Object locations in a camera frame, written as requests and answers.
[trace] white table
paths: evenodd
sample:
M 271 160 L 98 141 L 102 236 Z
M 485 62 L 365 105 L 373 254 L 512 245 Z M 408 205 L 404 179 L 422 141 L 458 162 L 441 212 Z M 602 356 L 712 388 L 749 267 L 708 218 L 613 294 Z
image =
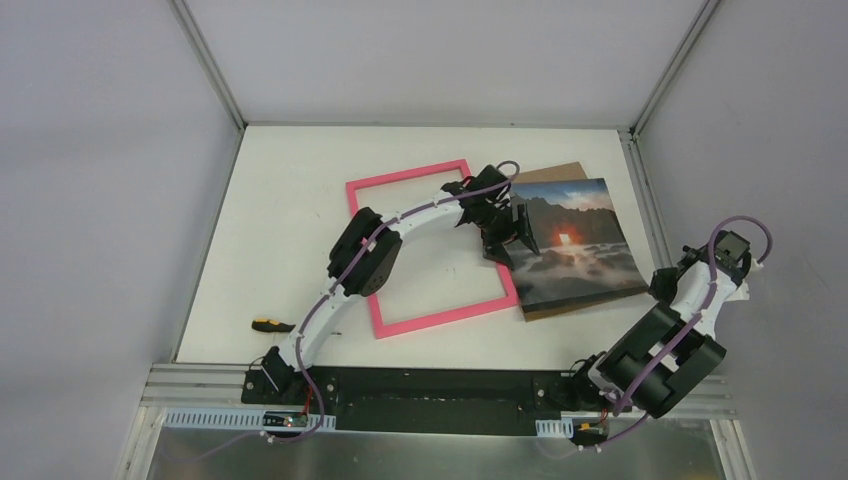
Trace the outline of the white table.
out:
M 467 159 L 474 174 L 508 159 L 524 170 L 581 162 L 589 177 L 606 179 L 639 270 L 650 278 L 654 261 L 615 131 L 249 127 L 177 361 L 248 363 L 281 340 L 253 332 L 254 317 L 302 319 L 326 278 L 329 250 L 350 219 L 345 182 L 458 158 Z M 391 213 L 433 195 L 450 178 L 375 187 L 362 192 L 360 204 Z M 479 248 L 472 226 L 404 245 L 378 294 L 384 316 L 420 315 L 499 295 L 495 270 L 480 259 Z M 611 347 L 653 303 L 639 295 L 530 323 L 516 307 L 376 340 L 361 302 L 317 364 L 564 369 Z

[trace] printed picture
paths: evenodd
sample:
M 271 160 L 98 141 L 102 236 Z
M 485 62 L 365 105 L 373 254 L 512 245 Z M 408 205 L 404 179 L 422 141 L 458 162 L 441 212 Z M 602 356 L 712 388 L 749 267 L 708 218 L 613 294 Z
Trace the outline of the printed picture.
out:
M 507 246 L 525 314 L 588 306 L 642 293 L 642 279 L 603 179 L 512 185 L 541 255 Z

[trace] white wall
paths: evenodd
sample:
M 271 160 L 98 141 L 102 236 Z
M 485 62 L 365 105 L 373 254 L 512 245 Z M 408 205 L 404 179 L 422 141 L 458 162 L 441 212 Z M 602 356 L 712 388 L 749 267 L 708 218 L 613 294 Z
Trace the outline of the white wall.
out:
M 249 121 L 630 125 L 703 0 L 192 0 Z
M 160 1 L 0 7 L 0 478 L 110 478 L 236 133 Z
M 847 466 L 846 22 L 844 0 L 725 1 L 643 137 L 674 248 L 734 213 L 774 233 L 752 301 L 718 325 L 764 479 Z

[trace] pink picture frame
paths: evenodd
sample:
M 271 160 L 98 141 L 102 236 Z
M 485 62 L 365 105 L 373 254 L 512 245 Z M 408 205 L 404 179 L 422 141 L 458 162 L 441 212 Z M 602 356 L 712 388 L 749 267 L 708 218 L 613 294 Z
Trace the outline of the pink picture frame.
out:
M 468 168 L 468 162 L 466 162 L 465 159 L 459 159 L 347 182 L 347 184 L 345 184 L 345 189 L 347 191 L 350 214 L 354 215 L 357 211 L 359 211 L 359 201 L 356 199 L 357 190 L 385 185 L 392 182 L 399 182 L 402 180 L 425 177 L 436 173 L 449 172 L 451 170 L 459 170 L 460 173 L 462 173 L 463 178 L 471 175 L 471 170 Z M 515 285 L 512 283 L 512 277 L 509 274 L 509 269 L 498 264 L 497 272 L 501 279 L 504 291 L 506 292 L 506 295 L 501 298 L 487 300 L 465 307 L 454 308 L 440 313 L 424 315 L 423 317 L 392 324 L 383 323 L 383 314 L 380 311 L 380 301 L 377 298 L 377 295 L 375 294 L 367 297 L 368 308 L 371 310 L 371 324 L 374 327 L 374 335 L 377 338 L 391 337 L 517 306 L 518 293 L 515 290 Z

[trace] yellow and black screwdriver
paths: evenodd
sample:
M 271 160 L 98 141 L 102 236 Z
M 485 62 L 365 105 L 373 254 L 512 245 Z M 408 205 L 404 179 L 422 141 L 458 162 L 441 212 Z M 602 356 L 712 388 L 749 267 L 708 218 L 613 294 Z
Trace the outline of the yellow and black screwdriver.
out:
M 253 320 L 250 328 L 261 333 L 289 333 L 294 330 L 294 325 L 278 322 L 273 318 L 260 317 Z

